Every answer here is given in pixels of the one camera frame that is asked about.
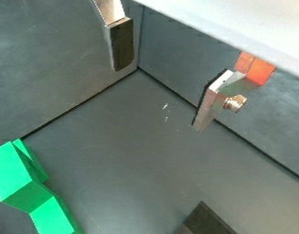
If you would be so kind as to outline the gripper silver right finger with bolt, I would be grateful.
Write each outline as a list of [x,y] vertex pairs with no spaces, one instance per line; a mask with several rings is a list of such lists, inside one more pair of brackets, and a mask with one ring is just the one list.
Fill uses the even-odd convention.
[[237,113],[247,102],[243,94],[261,87],[275,71],[275,66],[240,52],[235,70],[224,69],[205,85],[192,127],[203,131],[223,110]]

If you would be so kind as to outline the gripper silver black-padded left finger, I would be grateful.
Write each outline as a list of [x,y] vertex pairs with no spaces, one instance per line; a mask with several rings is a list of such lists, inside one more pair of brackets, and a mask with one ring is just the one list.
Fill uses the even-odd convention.
[[133,20],[124,14],[121,0],[90,0],[92,8],[102,24],[109,64],[115,71],[133,61]]

